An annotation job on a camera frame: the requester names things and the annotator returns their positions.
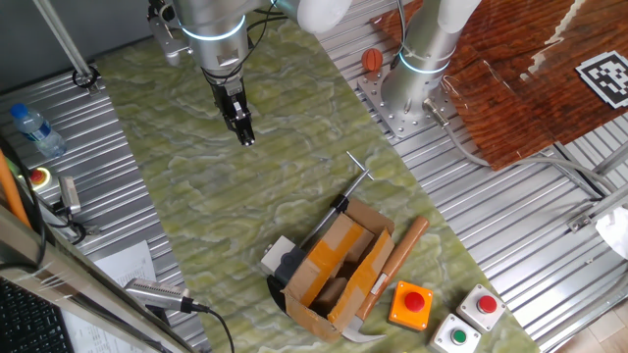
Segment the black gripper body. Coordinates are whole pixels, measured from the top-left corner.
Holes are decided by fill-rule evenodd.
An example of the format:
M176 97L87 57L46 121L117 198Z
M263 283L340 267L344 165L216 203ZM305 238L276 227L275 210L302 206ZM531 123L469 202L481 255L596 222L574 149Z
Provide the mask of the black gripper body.
M215 104L228 126L243 126L248 122L248 108L241 74L230 78L210 76Z

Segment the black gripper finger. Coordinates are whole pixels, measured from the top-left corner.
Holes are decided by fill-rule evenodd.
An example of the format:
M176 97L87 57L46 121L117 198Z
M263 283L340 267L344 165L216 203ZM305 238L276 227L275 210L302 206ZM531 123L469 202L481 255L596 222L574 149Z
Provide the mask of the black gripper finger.
M235 105L235 113L235 129L240 143L242 145L253 145L255 143L255 136L252 129L250 112L240 105Z
M233 131L240 144L243 146L249 145L249 117L244 116L243 118L236 117L226 117L225 118L227 127L229 130Z

